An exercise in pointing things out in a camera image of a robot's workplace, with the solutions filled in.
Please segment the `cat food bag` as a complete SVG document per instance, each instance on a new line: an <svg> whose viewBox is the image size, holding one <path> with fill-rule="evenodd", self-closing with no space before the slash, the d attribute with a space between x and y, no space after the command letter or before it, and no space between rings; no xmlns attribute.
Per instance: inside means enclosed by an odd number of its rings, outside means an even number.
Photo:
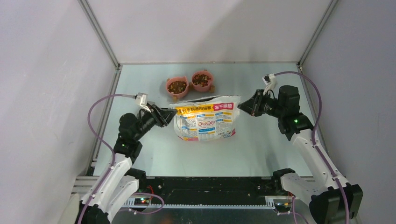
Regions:
<svg viewBox="0 0 396 224"><path fill-rule="evenodd" d="M202 97L169 104L177 110L176 135L184 141L211 141L235 135L240 95Z"/></svg>

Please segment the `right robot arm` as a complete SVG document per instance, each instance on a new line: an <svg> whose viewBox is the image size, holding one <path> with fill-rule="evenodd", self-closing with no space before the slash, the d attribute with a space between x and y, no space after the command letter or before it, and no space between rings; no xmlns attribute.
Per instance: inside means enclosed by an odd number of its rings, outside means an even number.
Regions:
<svg viewBox="0 0 396 224"><path fill-rule="evenodd" d="M316 137L313 124L300 112L299 101L298 88L284 85L277 98L257 89L238 108L254 117L267 114L277 118L281 134L301 154L315 181L309 183L290 168L281 169L273 173L273 192L277 195L290 192L296 196L309 207L318 224L349 223L358 213L363 191L335 167Z"/></svg>

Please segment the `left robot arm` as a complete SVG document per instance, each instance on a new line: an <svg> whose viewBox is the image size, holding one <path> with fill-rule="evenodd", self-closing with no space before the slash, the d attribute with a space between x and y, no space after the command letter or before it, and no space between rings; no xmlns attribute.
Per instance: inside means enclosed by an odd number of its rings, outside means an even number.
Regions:
<svg viewBox="0 0 396 224"><path fill-rule="evenodd" d="M80 199L77 224L109 224L130 196L146 192L146 173L133 168L142 149L140 140L153 127L166 127L176 114L175 109L148 105L137 115L120 117L108 169Z"/></svg>

